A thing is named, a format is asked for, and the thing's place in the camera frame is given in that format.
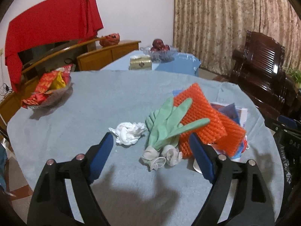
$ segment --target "light blue tablecloth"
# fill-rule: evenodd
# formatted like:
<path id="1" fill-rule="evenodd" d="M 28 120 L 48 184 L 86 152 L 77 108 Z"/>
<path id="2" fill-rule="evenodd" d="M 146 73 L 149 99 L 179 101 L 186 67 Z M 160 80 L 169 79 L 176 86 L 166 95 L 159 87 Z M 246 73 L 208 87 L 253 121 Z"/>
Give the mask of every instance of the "light blue tablecloth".
<path id="1" fill-rule="evenodd" d="M 110 63 L 103 69 L 110 70 L 128 70 L 130 66 L 130 57 L 133 55 L 143 54 L 142 51 L 135 50 L 126 56 Z M 191 76 L 199 76 L 198 68 L 201 65 L 201 61 L 194 55 L 189 53 L 175 53 L 174 60 L 164 63 L 152 63 L 152 70 L 166 71 L 172 73 L 182 73 Z"/>
<path id="2" fill-rule="evenodd" d="M 280 156 L 260 112 L 237 85 L 150 70 L 82 71 L 71 76 L 73 85 L 55 108 L 21 108 L 8 123 L 12 148 L 32 189 L 49 158 L 63 162 L 86 153 L 109 127 L 125 121 L 144 122 L 173 90 L 197 82 L 209 102 L 235 103 L 248 109 L 250 148 L 241 162 L 252 158 L 258 163 L 278 216 L 284 187 Z M 96 200 L 112 226 L 190 226 L 211 184 L 193 170 L 193 159 L 149 172 L 139 162 L 147 135 L 130 147 L 114 145 L 100 178 L 92 185 Z M 67 190 L 73 214 L 81 220 L 70 182 Z M 233 196 L 232 187 L 221 220 L 228 217 Z"/>

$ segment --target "yellow snack bag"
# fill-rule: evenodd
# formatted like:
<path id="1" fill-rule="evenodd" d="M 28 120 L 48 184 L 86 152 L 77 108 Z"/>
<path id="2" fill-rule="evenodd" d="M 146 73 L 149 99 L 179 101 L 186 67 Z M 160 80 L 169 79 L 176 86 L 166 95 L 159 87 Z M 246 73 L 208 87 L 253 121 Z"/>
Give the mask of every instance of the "yellow snack bag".
<path id="1" fill-rule="evenodd" d="M 62 73 L 59 71 L 56 79 L 50 85 L 49 90 L 56 90 L 56 89 L 63 88 L 65 86 L 66 86 L 66 83 L 64 82 L 64 80 L 62 78 Z"/>

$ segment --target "orange plastic bag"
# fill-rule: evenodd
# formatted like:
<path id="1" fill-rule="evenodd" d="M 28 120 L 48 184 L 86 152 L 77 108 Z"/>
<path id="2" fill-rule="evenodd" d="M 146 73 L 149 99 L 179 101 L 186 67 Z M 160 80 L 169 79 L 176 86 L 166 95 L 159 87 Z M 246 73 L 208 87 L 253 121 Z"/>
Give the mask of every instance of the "orange plastic bag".
<path id="1" fill-rule="evenodd" d="M 219 119 L 222 121 L 226 129 L 227 135 L 217 140 L 216 145 L 218 149 L 224 150 L 229 157 L 232 157 L 235 155 L 241 141 L 243 141 L 246 135 L 246 130 L 229 117 L 222 113 L 218 114 Z"/>
<path id="2" fill-rule="evenodd" d="M 117 45 L 119 42 L 120 42 L 119 33 L 102 36 L 99 40 L 99 44 L 103 47 Z"/>
<path id="3" fill-rule="evenodd" d="M 179 106 L 186 98 L 192 98 L 193 101 L 192 106 L 187 111 L 181 123 L 187 125 L 188 123 L 201 118 L 209 118 L 210 123 L 205 127 L 180 135 L 179 147 L 182 151 L 183 158 L 192 156 L 188 144 L 188 138 L 191 133 L 196 132 L 205 144 L 215 143 L 216 140 L 227 135 L 226 129 L 219 119 L 218 112 L 211 107 L 197 83 L 192 84 L 188 89 L 175 96 L 174 105 Z"/>

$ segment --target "tiled floor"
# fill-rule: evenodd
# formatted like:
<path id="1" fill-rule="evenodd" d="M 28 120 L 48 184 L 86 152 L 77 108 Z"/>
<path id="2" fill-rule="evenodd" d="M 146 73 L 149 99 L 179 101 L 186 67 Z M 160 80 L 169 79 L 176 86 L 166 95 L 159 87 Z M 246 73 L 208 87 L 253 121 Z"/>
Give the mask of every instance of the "tiled floor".
<path id="1" fill-rule="evenodd" d="M 207 80 L 218 80 L 224 81 L 225 79 L 217 74 L 211 73 L 204 69 L 199 69 L 199 77 L 207 79 Z M 9 190 L 13 191 L 16 189 L 20 189 L 23 186 L 28 185 L 26 179 L 24 178 L 22 171 L 18 165 L 18 162 L 10 157 L 9 159 L 9 169 L 8 169 L 8 177 L 9 177 Z M 23 221 L 27 221 L 27 214 L 30 205 L 31 196 L 27 196 L 22 199 L 15 199 L 12 201 L 12 206 L 16 213 L 23 219 Z"/>

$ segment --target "beige patterned curtain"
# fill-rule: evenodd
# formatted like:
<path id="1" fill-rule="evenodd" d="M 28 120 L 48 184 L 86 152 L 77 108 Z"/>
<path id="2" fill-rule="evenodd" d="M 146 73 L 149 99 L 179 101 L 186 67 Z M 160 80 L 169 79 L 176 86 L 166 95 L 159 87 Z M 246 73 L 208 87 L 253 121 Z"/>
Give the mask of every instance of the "beige patterned curtain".
<path id="1" fill-rule="evenodd" d="M 174 46 L 227 75 L 233 50 L 257 31 L 285 46 L 284 67 L 301 69 L 301 21 L 288 0 L 175 0 Z"/>

